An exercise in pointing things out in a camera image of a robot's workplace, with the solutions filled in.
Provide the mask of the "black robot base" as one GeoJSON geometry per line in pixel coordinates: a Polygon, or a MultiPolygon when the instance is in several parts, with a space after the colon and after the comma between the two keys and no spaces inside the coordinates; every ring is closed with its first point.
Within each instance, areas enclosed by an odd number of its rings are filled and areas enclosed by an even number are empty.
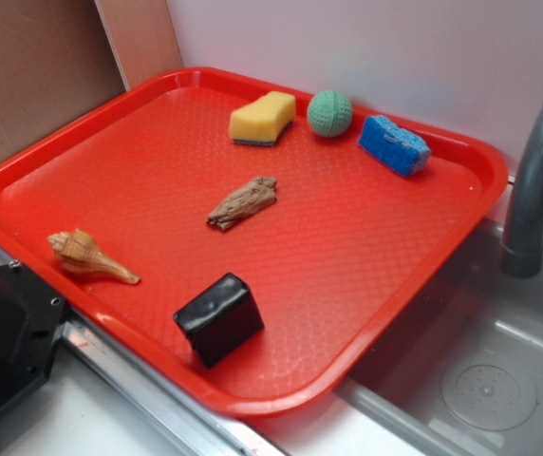
{"type": "Polygon", "coordinates": [[[0,416],[48,380],[66,299],[26,266],[0,266],[0,416]]]}

